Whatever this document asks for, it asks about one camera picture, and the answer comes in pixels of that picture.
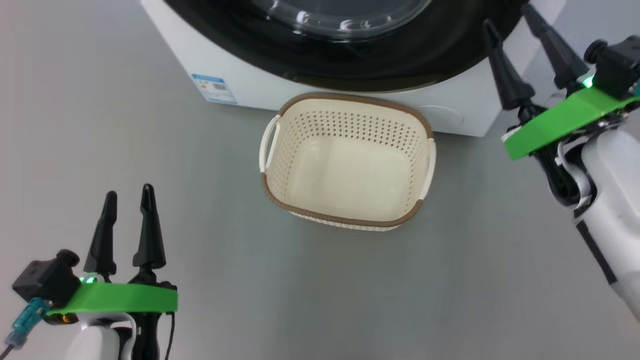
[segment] green bracket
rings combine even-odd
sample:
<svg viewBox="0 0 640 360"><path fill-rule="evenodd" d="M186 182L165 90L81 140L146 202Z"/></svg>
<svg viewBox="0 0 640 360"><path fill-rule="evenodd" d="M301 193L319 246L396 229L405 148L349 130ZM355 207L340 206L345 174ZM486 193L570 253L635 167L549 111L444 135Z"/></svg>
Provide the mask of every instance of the green bracket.
<svg viewBox="0 0 640 360"><path fill-rule="evenodd" d="M619 101L597 88L580 90L526 123L504 142L504 146L512 160L524 158L632 102L640 102L640 97Z"/></svg>
<svg viewBox="0 0 640 360"><path fill-rule="evenodd" d="M69 313L174 313L178 292L157 286L93 282L80 288L63 309L48 315Z"/></svg>

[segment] white robot arm casing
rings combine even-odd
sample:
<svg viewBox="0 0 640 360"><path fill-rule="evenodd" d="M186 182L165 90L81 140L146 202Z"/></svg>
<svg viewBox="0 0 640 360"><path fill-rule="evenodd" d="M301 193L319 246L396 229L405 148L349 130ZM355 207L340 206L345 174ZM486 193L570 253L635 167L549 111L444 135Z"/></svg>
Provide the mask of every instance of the white robot arm casing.
<svg viewBox="0 0 640 360"><path fill-rule="evenodd" d="M640 321L640 143L623 130L606 131L587 142L582 160L597 194L578 228Z"/></svg>

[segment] floor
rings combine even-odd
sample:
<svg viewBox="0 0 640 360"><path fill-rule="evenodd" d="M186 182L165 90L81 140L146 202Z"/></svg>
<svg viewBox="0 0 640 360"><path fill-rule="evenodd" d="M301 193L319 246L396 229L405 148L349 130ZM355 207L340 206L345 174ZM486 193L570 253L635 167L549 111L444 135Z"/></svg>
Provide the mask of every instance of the floor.
<svg viewBox="0 0 640 360"><path fill-rule="evenodd" d="M576 46L633 30L618 18L588 37L570 26L612 11L590 3L561 17ZM359 233L267 200L257 154L273 113L205 102L138 3L2 2L0 49L7 332L24 305L10 284L59 249L84 257L108 190L119 194L114 279L135 274L149 182L168 260L158 275L180 293L174 358L637 358L638 324L569 212L534 160L508 159L499 138L513 114L485 138L436 134L424 207L395 231ZM541 97L543 60L528 72ZM10 359L64 359L77 331L41 325ZM164 319L162 353L167 339Z"/></svg>

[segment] front-load washing machine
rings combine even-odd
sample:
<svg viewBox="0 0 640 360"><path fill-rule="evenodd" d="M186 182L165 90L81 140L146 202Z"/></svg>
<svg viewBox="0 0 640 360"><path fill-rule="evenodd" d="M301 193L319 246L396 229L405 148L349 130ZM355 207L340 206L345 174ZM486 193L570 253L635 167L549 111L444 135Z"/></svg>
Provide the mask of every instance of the front-load washing machine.
<svg viewBox="0 0 640 360"><path fill-rule="evenodd" d="M435 131L484 136L501 111L482 23L516 69L539 42L527 0L142 0L207 101L277 110L308 92L379 97ZM566 0L531 0L555 22Z"/></svg>

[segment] laundry basket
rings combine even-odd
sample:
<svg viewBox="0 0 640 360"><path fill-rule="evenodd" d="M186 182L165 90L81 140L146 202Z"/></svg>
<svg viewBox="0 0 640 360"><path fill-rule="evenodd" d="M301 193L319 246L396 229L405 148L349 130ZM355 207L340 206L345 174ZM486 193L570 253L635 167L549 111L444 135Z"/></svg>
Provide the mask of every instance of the laundry basket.
<svg viewBox="0 0 640 360"><path fill-rule="evenodd" d="M367 231L395 229L416 214L435 162L433 132L419 112L326 93L285 104L267 126L259 155L264 190L276 205Z"/></svg>

